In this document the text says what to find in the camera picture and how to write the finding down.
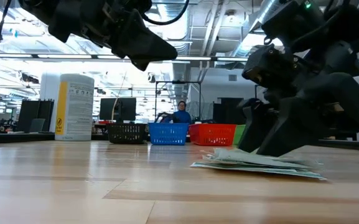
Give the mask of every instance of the paper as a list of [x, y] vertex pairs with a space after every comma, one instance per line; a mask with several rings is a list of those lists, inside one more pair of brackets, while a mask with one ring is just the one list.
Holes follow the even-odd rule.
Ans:
[[239, 149], [230, 151], [227, 149], [215, 149], [214, 154], [203, 156], [203, 162], [195, 162], [191, 167], [266, 172], [326, 180], [325, 177], [311, 171], [316, 169], [316, 166], [313, 165], [318, 165], [318, 163], [299, 161], [292, 158], [260, 156]]

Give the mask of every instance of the yellow label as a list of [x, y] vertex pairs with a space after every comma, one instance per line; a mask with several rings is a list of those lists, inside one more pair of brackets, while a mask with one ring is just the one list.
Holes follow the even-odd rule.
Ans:
[[59, 88], [59, 98], [57, 101], [55, 134], [64, 134], [65, 132], [66, 101], [67, 82], [61, 82]]

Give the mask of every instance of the black basket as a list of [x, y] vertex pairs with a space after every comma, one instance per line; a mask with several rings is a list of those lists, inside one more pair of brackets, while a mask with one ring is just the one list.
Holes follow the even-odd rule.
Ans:
[[143, 144], [146, 124], [107, 124], [109, 141], [114, 144]]

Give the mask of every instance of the person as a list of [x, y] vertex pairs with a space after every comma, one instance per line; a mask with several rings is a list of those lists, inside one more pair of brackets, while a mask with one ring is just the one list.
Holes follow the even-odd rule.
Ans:
[[[186, 102], [181, 100], [178, 103], [178, 111], [174, 112], [173, 118], [174, 123], [188, 123], [192, 124], [192, 118], [190, 117], [190, 114], [186, 112]], [[162, 122], [163, 123], [169, 123], [171, 121], [171, 118], [165, 118]]]

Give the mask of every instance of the wood grain surface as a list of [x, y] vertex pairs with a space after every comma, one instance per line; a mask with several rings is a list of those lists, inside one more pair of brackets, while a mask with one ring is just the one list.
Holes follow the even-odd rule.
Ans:
[[189, 165], [212, 147], [0, 144], [0, 223], [359, 223], [359, 151], [303, 147], [329, 181]]

